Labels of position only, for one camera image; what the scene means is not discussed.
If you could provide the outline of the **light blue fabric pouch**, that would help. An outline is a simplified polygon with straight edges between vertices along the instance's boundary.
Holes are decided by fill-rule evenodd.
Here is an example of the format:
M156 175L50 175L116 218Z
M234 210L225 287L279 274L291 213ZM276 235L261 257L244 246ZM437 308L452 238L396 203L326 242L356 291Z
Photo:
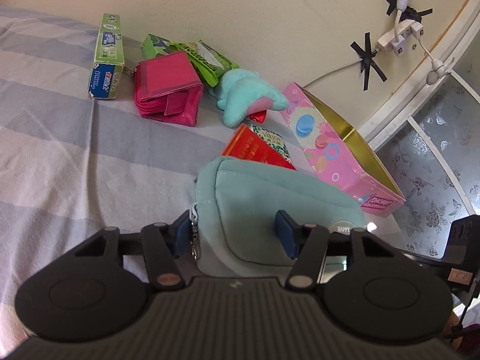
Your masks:
M198 269L210 276L283 281L294 260L274 230L278 211L297 224L318 224L332 233L366 225L356 199L313 176L219 157L200 170L191 207Z

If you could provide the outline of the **red small box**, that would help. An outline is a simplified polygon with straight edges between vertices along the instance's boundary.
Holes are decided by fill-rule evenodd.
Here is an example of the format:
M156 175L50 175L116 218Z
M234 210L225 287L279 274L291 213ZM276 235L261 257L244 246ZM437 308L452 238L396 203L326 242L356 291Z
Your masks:
M255 133L251 127L242 124L230 138L221 156L269 164L295 170L290 160Z

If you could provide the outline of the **magenta leather wallet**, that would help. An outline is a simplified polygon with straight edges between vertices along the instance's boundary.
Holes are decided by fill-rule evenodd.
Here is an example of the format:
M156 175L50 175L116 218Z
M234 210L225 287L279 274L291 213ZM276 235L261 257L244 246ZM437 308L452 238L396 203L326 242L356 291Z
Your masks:
M203 84L184 51L141 61L134 72L134 102L143 118L193 127Z

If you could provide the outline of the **teal plush toy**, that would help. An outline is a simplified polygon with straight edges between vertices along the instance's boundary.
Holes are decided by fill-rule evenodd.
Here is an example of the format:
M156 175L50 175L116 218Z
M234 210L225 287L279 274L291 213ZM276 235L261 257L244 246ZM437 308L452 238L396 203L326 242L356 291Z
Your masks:
M258 72L242 68L226 72L209 92L223 111L223 124L229 128L237 127L247 116L267 110L284 111L290 105L285 95Z

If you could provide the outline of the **green toothpaste box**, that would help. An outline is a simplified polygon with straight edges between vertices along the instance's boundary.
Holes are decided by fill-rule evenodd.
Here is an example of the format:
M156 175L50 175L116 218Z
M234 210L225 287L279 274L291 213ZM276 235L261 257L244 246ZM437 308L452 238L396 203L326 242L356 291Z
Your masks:
M116 97L125 66L120 16L104 13L94 49L88 94L91 98L109 100Z

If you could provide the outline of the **pink macaron biscuit tin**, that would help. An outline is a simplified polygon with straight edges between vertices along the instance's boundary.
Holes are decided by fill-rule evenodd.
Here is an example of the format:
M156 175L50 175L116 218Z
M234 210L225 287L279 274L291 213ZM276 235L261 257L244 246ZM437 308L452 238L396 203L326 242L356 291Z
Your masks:
M319 180L372 215L387 217L404 204L397 183L352 125L300 85L288 85L283 94L289 107L281 114Z

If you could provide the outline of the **green patterned small box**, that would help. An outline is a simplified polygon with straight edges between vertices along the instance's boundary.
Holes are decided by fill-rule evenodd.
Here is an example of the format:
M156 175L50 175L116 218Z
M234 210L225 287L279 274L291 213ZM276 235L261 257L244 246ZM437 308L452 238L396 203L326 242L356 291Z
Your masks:
M266 128L252 124L250 130L272 147L284 160L291 162L290 153L282 136Z

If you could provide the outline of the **striped bed sheet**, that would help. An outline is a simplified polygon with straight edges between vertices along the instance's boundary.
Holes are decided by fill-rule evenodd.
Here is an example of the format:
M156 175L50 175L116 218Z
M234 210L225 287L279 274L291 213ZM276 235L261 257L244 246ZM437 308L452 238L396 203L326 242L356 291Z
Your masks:
M98 27L1 8L1 357L28 337L18 288L97 230L135 233L191 208L199 170L232 136L209 96L194 127L144 119L123 75L88 93Z

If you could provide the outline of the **green tissue packet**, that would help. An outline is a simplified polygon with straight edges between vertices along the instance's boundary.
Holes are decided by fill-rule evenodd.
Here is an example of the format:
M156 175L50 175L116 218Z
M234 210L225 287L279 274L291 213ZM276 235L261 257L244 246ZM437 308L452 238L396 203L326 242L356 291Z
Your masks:
M146 59L169 55L175 51L184 51L200 77L214 88L220 78L228 71L239 66L211 48L202 40L193 42L173 42L149 33L142 43L142 53Z

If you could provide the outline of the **black tape cross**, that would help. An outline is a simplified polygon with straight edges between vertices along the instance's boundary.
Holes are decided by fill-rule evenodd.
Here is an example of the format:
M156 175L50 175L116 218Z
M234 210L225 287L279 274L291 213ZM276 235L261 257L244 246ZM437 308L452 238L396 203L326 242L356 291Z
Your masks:
M374 70L374 72L377 73L382 82L387 81L385 73L374 61L377 51L372 47L370 33L364 34L364 48L362 48L356 41L353 41L352 44L350 44L350 47L360 59L360 72L364 74L363 91L368 90L371 70Z

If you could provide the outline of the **white plug adapter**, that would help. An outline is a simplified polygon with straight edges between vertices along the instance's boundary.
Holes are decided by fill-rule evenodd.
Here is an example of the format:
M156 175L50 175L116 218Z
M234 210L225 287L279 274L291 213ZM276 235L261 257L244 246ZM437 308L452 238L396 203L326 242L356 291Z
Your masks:
M445 77L445 75L448 74L448 69L442 60L437 59L433 57L433 55L431 55L431 52L429 52L428 49L423 45L421 39L418 39L417 41L431 61L431 69L426 76L426 83L428 86L433 86L440 79L442 79L443 77Z

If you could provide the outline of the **white power strip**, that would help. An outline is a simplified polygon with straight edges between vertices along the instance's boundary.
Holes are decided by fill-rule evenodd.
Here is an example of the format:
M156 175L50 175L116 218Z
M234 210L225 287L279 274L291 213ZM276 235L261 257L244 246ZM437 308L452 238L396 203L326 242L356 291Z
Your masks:
M414 19L401 21L397 30L396 32L393 28L378 38L377 48L385 53L393 52L396 56L401 56L407 50L407 39L410 36L420 39L425 33L424 26Z

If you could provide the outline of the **white window frame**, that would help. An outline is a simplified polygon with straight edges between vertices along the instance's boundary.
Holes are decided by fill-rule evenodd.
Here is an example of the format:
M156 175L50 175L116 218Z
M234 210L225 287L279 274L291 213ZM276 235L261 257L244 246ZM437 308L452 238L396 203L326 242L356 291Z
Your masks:
M475 101L479 100L479 93L454 69L477 34L479 34L479 0L466 0L447 29L435 41L431 50L433 56L446 63L448 74L438 79L433 85L428 85L426 77L431 70L431 62L428 57L423 58L412 74L402 83L402 86L360 128L360 135L366 139L373 150L378 150L403 125L409 125L425 141L432 155L450 178L469 215L476 213L469 195L444 158L443 151L421 129L419 123L414 119L414 115L449 77L462 86Z

